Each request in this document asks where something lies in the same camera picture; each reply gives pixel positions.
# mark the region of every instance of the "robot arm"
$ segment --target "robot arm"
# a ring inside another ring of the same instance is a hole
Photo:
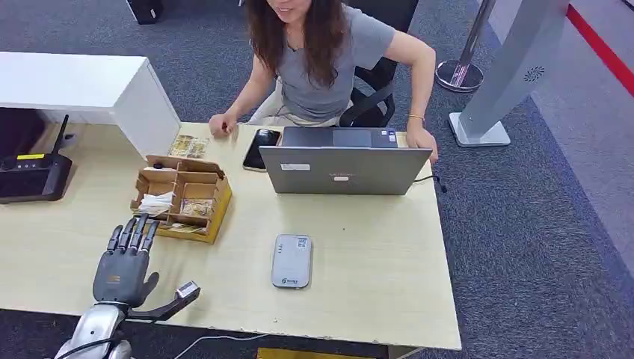
[[[200,288],[190,281],[176,290],[171,303],[147,312],[134,310],[159,281],[159,273],[154,272],[144,282],[159,224],[154,221],[144,234],[147,219],[148,215],[142,215],[128,221],[125,228],[114,228],[93,282],[97,303],[81,316],[73,338],[66,341],[55,359],[130,359],[130,344],[116,336],[121,322],[168,320],[200,295]]]

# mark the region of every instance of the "chair armrest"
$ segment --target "chair armrest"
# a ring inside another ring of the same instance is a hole
[[[354,120],[362,115],[364,112],[368,111],[370,108],[378,105],[379,102],[385,101],[387,97],[389,97],[394,90],[394,86],[392,82],[387,84],[384,88],[377,90],[372,95],[362,99],[355,103],[352,107],[345,110],[345,112],[341,115],[339,119],[339,125],[341,127],[349,127],[352,125]]]

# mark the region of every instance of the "desk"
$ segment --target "desk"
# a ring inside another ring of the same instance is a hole
[[[114,226],[130,217],[144,162],[116,126],[89,127],[99,130],[81,132],[67,151],[79,166],[64,199],[0,206],[0,286],[13,289],[0,307],[81,315],[93,303],[97,261]],[[195,280],[201,296],[170,324],[381,343],[392,353],[460,349],[433,182],[402,197],[275,194],[266,174],[241,168],[255,130],[240,126],[237,138],[210,141],[205,159],[220,164],[234,191],[219,237],[214,245],[157,238],[150,270],[161,280],[142,308]],[[199,123],[183,123],[180,133],[209,136]],[[308,288],[271,285],[279,233],[313,240]]]

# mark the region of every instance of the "silver stanchion base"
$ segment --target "silver stanchion base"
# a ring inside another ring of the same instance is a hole
[[[473,92],[483,80],[482,70],[474,64],[461,66],[458,60],[447,60],[436,67],[438,84],[454,92]]]
[[[511,139],[508,137],[506,130],[501,122],[497,122],[491,127],[487,133],[480,138],[468,138],[464,133],[460,122],[460,114],[462,112],[452,112],[449,114],[449,124],[452,125],[452,131],[456,137],[456,142],[460,147],[480,147],[480,146],[508,146]]]

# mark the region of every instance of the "beige pants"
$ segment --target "beige pants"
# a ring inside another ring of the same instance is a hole
[[[326,122],[313,122],[292,114],[282,102],[282,82],[275,82],[275,91],[262,102],[247,125],[330,127],[339,124],[339,116]]]

